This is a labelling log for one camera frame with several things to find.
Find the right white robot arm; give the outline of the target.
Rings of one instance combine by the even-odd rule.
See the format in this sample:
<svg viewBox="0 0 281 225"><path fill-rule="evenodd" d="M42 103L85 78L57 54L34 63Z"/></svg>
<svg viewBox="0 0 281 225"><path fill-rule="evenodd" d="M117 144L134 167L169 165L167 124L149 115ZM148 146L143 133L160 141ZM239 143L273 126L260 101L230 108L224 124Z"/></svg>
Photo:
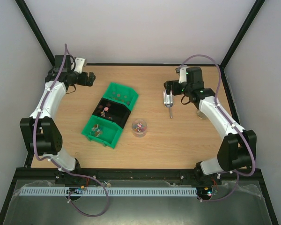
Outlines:
<svg viewBox="0 0 281 225"><path fill-rule="evenodd" d="M204 184L211 179L211 175L228 172L252 176L256 169L255 132L237 123L220 104L217 93L205 88L201 68L181 66L176 68L176 73L179 79L163 84L165 106L172 107L173 96L187 97L188 102L209 119L222 139L216 157L196 164L196 181Z"/></svg>

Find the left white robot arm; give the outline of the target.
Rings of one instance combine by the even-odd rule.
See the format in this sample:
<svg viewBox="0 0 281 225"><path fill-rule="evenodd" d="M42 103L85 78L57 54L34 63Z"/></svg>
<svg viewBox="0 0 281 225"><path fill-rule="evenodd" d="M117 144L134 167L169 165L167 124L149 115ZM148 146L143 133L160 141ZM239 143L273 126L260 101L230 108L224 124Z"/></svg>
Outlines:
<svg viewBox="0 0 281 225"><path fill-rule="evenodd" d="M78 160L63 148L62 135L54 117L69 87L91 87L96 76L83 71L85 58L65 53L56 55L54 60L54 67L45 77L40 101L29 117L21 119L20 129L27 151L32 152L38 161L48 160L60 171L71 172L78 166Z"/></svg>

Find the gold jar lid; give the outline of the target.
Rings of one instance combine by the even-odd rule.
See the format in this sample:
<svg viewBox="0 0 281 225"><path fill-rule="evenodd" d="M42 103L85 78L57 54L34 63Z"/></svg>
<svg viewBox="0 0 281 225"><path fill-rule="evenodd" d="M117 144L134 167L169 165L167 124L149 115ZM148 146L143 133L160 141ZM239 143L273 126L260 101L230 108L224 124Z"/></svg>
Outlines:
<svg viewBox="0 0 281 225"><path fill-rule="evenodd" d="M201 110L197 110L196 115L202 120L205 120L207 118L206 115Z"/></svg>

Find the green black bin set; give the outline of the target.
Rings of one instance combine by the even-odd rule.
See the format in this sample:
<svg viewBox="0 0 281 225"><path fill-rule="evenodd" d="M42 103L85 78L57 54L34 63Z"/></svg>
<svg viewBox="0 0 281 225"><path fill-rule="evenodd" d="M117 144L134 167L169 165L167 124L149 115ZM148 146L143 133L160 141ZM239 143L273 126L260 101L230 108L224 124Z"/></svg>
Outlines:
<svg viewBox="0 0 281 225"><path fill-rule="evenodd" d="M89 141L95 141L114 149L138 96L133 88L111 82L82 134Z"/></svg>

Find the silver metal scoop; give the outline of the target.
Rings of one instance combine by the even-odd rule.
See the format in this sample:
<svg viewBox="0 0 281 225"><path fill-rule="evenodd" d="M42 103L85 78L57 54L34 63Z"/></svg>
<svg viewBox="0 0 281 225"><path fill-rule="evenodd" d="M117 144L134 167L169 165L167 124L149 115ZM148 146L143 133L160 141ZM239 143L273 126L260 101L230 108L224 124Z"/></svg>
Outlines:
<svg viewBox="0 0 281 225"><path fill-rule="evenodd" d="M166 90L163 91L163 103L164 103L165 107L168 108L170 118L172 119L173 118L172 106L174 105L172 91L170 91L169 94Z"/></svg>

